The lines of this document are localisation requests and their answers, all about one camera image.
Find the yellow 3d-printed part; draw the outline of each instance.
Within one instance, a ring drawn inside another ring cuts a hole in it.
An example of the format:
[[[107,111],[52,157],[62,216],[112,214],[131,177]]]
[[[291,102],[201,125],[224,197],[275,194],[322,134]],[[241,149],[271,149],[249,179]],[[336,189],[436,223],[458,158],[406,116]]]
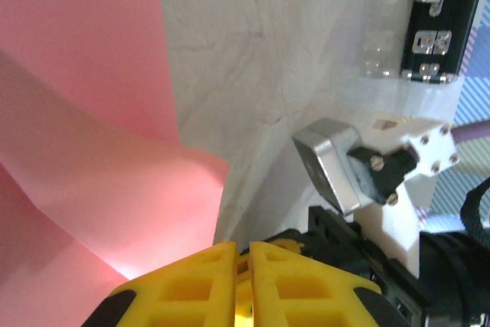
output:
[[[303,244],[292,239],[275,239],[271,241],[283,249],[300,254]],[[235,327],[252,327],[252,283],[250,280],[249,255],[244,254],[238,258],[237,264],[237,301],[235,310]]]
[[[252,243],[239,262],[235,243],[218,244],[129,281],[84,326],[377,326],[354,293],[376,284],[298,254],[294,240],[274,243]]]
[[[136,298],[118,327],[232,327],[237,245],[222,243],[115,289]]]
[[[254,327],[376,327],[354,289],[369,280],[268,243],[250,246]]]

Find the pink backdrop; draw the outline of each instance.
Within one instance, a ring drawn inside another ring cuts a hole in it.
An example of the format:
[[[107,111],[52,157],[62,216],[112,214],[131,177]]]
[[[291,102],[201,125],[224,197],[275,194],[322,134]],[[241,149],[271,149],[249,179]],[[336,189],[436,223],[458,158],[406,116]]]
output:
[[[227,165],[178,146],[160,0],[0,0],[0,48],[0,325],[212,244]]]

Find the screw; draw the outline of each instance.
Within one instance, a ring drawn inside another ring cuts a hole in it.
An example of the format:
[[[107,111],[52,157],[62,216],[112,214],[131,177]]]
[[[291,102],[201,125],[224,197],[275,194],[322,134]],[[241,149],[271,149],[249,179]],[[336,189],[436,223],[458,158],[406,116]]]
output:
[[[457,153],[455,153],[455,154],[451,155],[451,157],[449,157],[449,162],[451,162],[452,164],[456,164],[458,161],[459,161],[459,157],[458,157]]]
[[[388,203],[390,206],[394,206],[398,203],[398,195],[396,193],[391,194],[386,200],[386,203]]]
[[[441,164],[440,164],[440,162],[434,162],[434,165],[432,165],[432,168],[431,168],[432,172],[433,172],[434,174],[437,174],[437,173],[439,172],[439,170],[440,170],[440,169],[441,169]]]
[[[444,126],[443,128],[441,128],[441,136],[447,136],[448,133],[449,133],[448,126]]]
[[[380,172],[384,167],[384,159],[381,156],[372,156],[369,160],[371,168],[376,172]]]

